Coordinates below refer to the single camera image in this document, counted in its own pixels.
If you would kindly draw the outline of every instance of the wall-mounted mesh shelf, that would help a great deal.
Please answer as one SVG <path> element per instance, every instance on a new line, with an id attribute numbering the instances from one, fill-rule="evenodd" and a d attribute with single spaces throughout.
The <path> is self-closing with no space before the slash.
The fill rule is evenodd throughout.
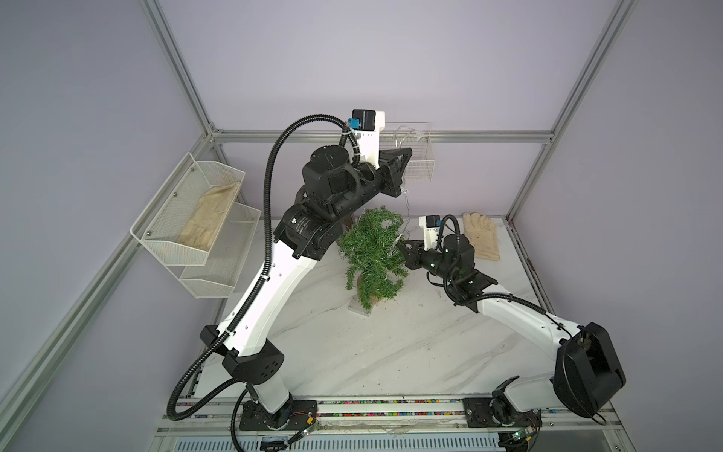
<path id="1" fill-rule="evenodd" d="M 379 139 L 379 149 L 411 148 L 411 160 L 404 171 L 404 182 L 430 182 L 435 172 L 435 154 L 429 135 L 429 122 L 388 122 L 385 132 L 393 132 L 389 138 Z"/>
<path id="2" fill-rule="evenodd" d="M 149 222 L 131 234 L 163 264 L 196 298 L 228 297 L 234 291 L 256 231 L 261 211 L 238 202 L 217 212 L 220 228 L 206 239 L 207 249 L 179 243 L 179 235 L 193 216 L 199 199 L 213 187 L 238 183 L 228 195 L 238 196 L 245 173 L 215 161 L 196 161 L 189 154 L 179 165 L 190 163 L 173 193 Z"/>

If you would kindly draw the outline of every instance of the green pine branch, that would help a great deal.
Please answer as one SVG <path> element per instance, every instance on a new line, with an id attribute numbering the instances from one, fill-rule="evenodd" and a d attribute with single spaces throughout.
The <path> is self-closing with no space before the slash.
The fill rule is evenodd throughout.
<path id="1" fill-rule="evenodd" d="M 339 239 L 341 255 L 349 262 L 346 288 L 354 287 L 356 274 L 361 272 L 357 292 L 367 310 L 372 308 L 372 297 L 396 297 L 408 275 L 404 256 L 395 245 L 402 223 L 400 214 L 384 207 L 367 210 Z"/>

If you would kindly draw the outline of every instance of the beige work glove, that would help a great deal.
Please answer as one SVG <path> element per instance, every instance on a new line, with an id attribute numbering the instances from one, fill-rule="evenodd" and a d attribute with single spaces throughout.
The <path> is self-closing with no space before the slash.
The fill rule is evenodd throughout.
<path id="1" fill-rule="evenodd" d="M 474 257 L 500 260 L 500 248 L 497 246 L 497 227 L 487 216 L 478 213 L 462 215 L 464 235 L 474 247 Z"/>

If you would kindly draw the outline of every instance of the aluminum frame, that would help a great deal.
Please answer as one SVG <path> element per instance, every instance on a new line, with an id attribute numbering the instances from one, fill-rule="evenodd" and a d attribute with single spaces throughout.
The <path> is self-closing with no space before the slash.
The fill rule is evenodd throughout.
<path id="1" fill-rule="evenodd" d="M 552 153 L 555 151 L 555 148 L 557 148 L 557 144 L 562 139 L 562 136 L 565 134 L 565 130 L 568 128 L 568 125 L 570 125 L 570 122 L 572 121 L 575 112 L 577 112 L 578 107 L 582 103 L 585 94 L 587 94 L 590 89 L 591 83 L 595 80 L 595 76 L 597 76 L 598 72 L 600 72 L 600 66 L 605 60 L 607 54 L 610 52 L 612 44 L 615 43 L 615 40 L 617 40 L 620 32 L 623 31 L 625 23 L 627 23 L 637 4 L 638 0 L 617 1 L 615 8 L 613 8 L 612 13 L 605 23 L 602 33 L 595 43 L 595 47 L 593 47 L 593 50 L 583 67 L 583 71 L 578 76 L 573 90 L 570 92 L 565 105 L 562 107 L 560 114 L 555 120 L 555 125 L 552 127 L 553 136 L 550 143 L 542 145 L 537 158 L 530 168 L 530 172 L 525 178 L 525 182 L 522 184 L 519 193 L 512 202 L 512 206 L 510 206 L 510 210 L 507 214 L 507 218 L 509 220 L 514 221 L 522 210 L 522 206 L 527 200 L 527 197 L 530 195 L 532 188 L 537 183 L 537 179 L 539 179 L 542 170 L 552 157 Z"/>
<path id="2" fill-rule="evenodd" d="M 209 151 L 212 144 L 210 135 L 202 135 L 196 141 L 191 154 L 194 158 L 198 158 Z M 145 223 L 155 216 L 191 163 L 192 160 L 189 158 L 176 167 L 143 210 L 140 223 Z M 33 413 L 61 369 L 68 353 L 113 294 L 113 290 L 128 270 L 139 248 L 138 241 L 130 233 L 126 234 L 83 295 L 3 399 L 0 404 L 0 451 L 10 445 Z"/>
<path id="3" fill-rule="evenodd" d="M 275 142 L 282 130 L 218 130 L 218 142 Z M 549 143 L 549 130 L 432 130 L 431 142 L 539 142 Z M 394 141 L 394 132 L 380 133 L 380 139 Z M 338 143 L 339 131 L 298 130 L 286 142 Z"/>
<path id="4" fill-rule="evenodd" d="M 490 397 L 489 394 L 468 395 L 466 397 Z M 431 434 L 439 438 L 449 435 L 469 433 L 500 433 L 514 432 L 518 427 L 490 427 L 490 428 L 468 428 L 461 396 L 454 395 L 407 395 L 407 396 L 338 396 L 338 397 L 310 397 L 318 401 L 363 401 L 363 400 L 395 400 L 404 401 L 422 399 L 423 402 L 399 403 L 399 404 L 320 404 L 319 413 L 325 414 L 320 417 L 321 428 L 313 433 L 314 436 L 345 435 L 350 438 L 354 435 L 367 435 L 370 433 L 384 433 L 402 435 L 407 433 Z M 426 403 L 427 399 L 455 399 L 458 401 L 446 401 L 442 403 Z M 188 404 L 198 401 L 198 398 L 179 400 L 179 404 Z M 172 451 L 179 438 L 182 437 L 206 437 L 206 438 L 227 438 L 229 423 L 228 418 L 231 409 L 236 402 L 235 398 L 215 398 L 212 402 L 201 408 L 189 419 L 179 422 L 172 422 L 162 419 L 155 432 L 153 443 L 150 447 L 152 452 Z M 447 412 L 445 415 L 419 414 L 419 412 Z M 405 412 L 406 415 L 392 416 L 363 416 L 367 412 L 393 413 Z M 623 438 L 627 438 L 625 429 L 612 409 L 610 404 L 603 406 L 601 410 L 607 420 L 607 425 L 598 425 L 591 419 L 581 418 L 566 409 L 543 409 L 541 411 L 542 424 L 545 431 L 552 430 L 600 430 L 609 441 L 611 451 L 635 452 L 629 440 L 622 448 Z M 357 416 L 346 416 L 344 414 L 357 414 Z M 239 437 L 270 436 L 269 431 L 261 432 L 238 432 Z"/>
<path id="5" fill-rule="evenodd" d="M 183 60 L 178 44 L 176 43 L 171 29 L 168 25 L 163 9 L 158 0 L 139 0 L 139 3 L 147 16 L 153 33 L 161 46 L 164 55 L 168 59 L 174 77 L 183 91 L 184 97 L 194 113 L 197 123 L 203 131 L 202 136 L 196 142 L 192 155 L 200 157 L 203 153 L 213 151 L 221 163 L 227 164 L 228 159 L 223 152 L 223 142 L 273 142 L 279 131 L 223 131 L 217 130 L 208 117 L 203 106 L 199 93 L 192 81 L 189 70 Z M 620 34 L 620 31 L 627 22 L 634 10 L 637 0 L 619 0 L 610 15 L 605 28 L 600 35 L 582 73 L 571 91 L 565 105 L 562 108 L 552 131 L 437 131 L 433 132 L 434 142 L 540 142 L 540 150 L 534 165 L 532 166 L 525 182 L 520 189 L 513 205 L 507 215 L 505 223 L 513 238 L 515 249 L 523 262 L 525 271 L 528 274 L 536 295 L 540 302 L 551 312 L 552 305 L 544 294 L 542 285 L 536 277 L 534 268 L 529 262 L 522 243 L 514 229 L 513 220 L 519 214 L 522 205 L 528 197 L 532 187 L 537 182 L 539 175 L 549 161 L 552 153 L 562 138 L 564 131 L 569 125 L 577 111 L 583 97 L 587 93 L 590 84 L 598 73 L 605 56 L 609 53 L 612 44 Z M 297 132 L 292 142 L 327 142 L 331 140 L 332 132 Z M 338 133 L 333 133 L 333 140 L 338 139 Z M 148 205 L 144 214 L 151 216 L 160 208 L 163 199 L 168 195 L 167 191 L 175 186 L 175 183 L 187 169 L 186 166 L 176 168 L 166 183 L 161 187 L 153 201 Z M 135 252 L 140 245 L 127 234 L 116 248 L 106 264 L 100 269 L 91 284 L 86 288 L 83 295 L 73 306 L 70 313 L 61 321 L 58 328 L 44 344 L 43 348 L 36 354 L 30 366 L 23 372 L 20 379 L 12 387 L 8 395 L 0 404 L 0 451 L 5 450 L 13 441 L 15 435 L 20 431 L 27 418 L 33 413 L 43 395 L 52 383 L 54 377 L 68 353 L 76 344 L 78 339 L 94 320 L 97 313 L 102 309 L 118 282 L 122 279 L 133 260 Z M 618 435 L 619 441 L 627 438 L 627 435 Z M 624 450 L 632 450 L 632 443 L 629 439 L 624 441 Z"/>

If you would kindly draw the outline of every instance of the black corrugated cable conduit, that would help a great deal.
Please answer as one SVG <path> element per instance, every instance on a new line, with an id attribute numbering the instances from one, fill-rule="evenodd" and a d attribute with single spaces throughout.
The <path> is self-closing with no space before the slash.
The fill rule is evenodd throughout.
<path id="1" fill-rule="evenodd" d="M 228 324 L 228 327 L 225 331 L 221 331 L 221 334 L 218 335 L 218 337 L 209 345 L 206 352 L 204 352 L 201 356 L 199 356 L 193 364 L 191 364 L 191 367 L 188 368 L 188 370 L 183 374 L 181 377 L 181 380 L 178 381 L 176 384 L 176 387 L 171 392 L 171 397 L 168 399 L 168 404 L 166 405 L 166 416 L 172 420 L 172 421 L 179 421 L 181 419 L 186 419 L 191 414 L 194 414 L 196 411 L 198 411 L 202 406 L 206 405 L 209 400 L 211 400 L 213 397 L 216 396 L 216 394 L 220 393 L 230 385 L 233 385 L 235 383 L 239 383 L 240 380 L 236 380 L 234 378 L 231 378 L 230 380 L 227 380 L 223 382 L 220 386 L 218 386 L 216 389 L 211 391 L 206 397 L 199 400 L 196 404 L 189 407 L 187 410 L 178 413 L 176 412 L 176 405 L 178 404 L 179 397 L 181 396 L 181 392 L 186 387 L 186 384 L 191 380 L 193 375 L 198 371 L 203 363 L 208 359 L 211 354 L 221 345 L 223 342 L 236 330 L 236 327 L 241 322 L 241 319 L 244 318 L 244 315 L 246 315 L 246 312 L 248 312 L 249 308 L 251 307 L 251 304 L 256 299 L 256 296 L 261 291 L 261 288 L 264 286 L 264 283 L 266 280 L 269 279 L 269 273 L 271 271 L 271 176 L 273 174 L 273 166 L 276 162 L 276 156 L 278 154 L 278 151 L 281 149 L 281 145 L 286 141 L 286 139 L 294 133 L 298 128 L 312 123 L 316 121 L 325 121 L 330 122 L 332 124 L 336 124 L 339 126 L 343 131 L 348 130 L 348 125 L 342 121 L 341 119 L 331 116 L 328 114 L 313 114 L 309 116 L 305 116 L 298 121 L 295 121 L 292 125 L 288 126 L 286 130 L 284 130 L 281 135 L 276 139 L 276 142 L 274 143 L 273 147 L 271 148 L 271 152 L 269 153 L 269 159 L 266 163 L 266 174 L 264 177 L 264 207 L 263 207 L 263 215 L 264 215 L 264 265 L 261 271 L 261 276 L 256 280 L 256 284 L 254 285 L 254 288 L 251 290 L 251 293 L 249 293 L 249 296 L 246 298 L 246 301 L 241 306 L 241 309 L 236 313 L 231 323 Z M 342 135 L 342 138 L 340 139 L 340 144 L 342 142 L 346 143 L 345 137 L 348 136 L 349 141 L 351 142 L 352 147 L 354 148 L 354 161 L 356 164 L 359 164 L 359 145 L 356 142 L 356 138 L 352 133 L 348 133 L 348 135 Z"/>
<path id="2" fill-rule="evenodd" d="M 244 392 L 241 393 L 239 396 L 239 399 L 236 401 L 236 404 L 234 405 L 234 411 L 231 413 L 231 426 L 229 427 L 229 430 L 231 431 L 231 442 L 234 444 L 234 447 L 236 448 L 237 452 L 244 452 L 244 449 L 241 448 L 241 445 L 239 444 L 239 439 L 236 437 L 236 415 L 239 413 L 239 407 L 241 406 L 241 401 L 244 399 L 244 396 L 249 392 L 248 389 L 244 389 Z"/>

